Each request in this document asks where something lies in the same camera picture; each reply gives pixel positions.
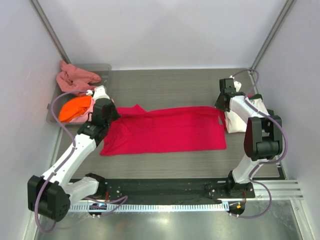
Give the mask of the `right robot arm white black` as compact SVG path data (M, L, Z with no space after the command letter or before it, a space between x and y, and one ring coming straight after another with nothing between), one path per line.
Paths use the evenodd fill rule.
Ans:
M219 90L215 107L223 112L233 111L246 122L245 155L220 188L228 197L240 198L251 190L251 180L261 166L282 153L282 120L258 110L243 92L236 91L232 77L220 79Z

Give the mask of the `crimson red polo shirt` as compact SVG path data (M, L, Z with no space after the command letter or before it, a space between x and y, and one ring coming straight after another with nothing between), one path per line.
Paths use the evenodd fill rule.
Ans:
M101 156L224 150L221 112L211 106L152 111L136 104L117 107L121 117L111 124Z

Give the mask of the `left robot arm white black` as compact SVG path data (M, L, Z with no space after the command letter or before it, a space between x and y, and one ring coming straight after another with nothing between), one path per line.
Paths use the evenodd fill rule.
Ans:
M53 221L61 221L71 205L86 197L100 197L106 191L105 178L88 173L81 180L70 180L82 162L104 140L111 123L120 118L108 98L95 101L91 120L77 131L71 145L42 176L33 175L27 182L28 209Z

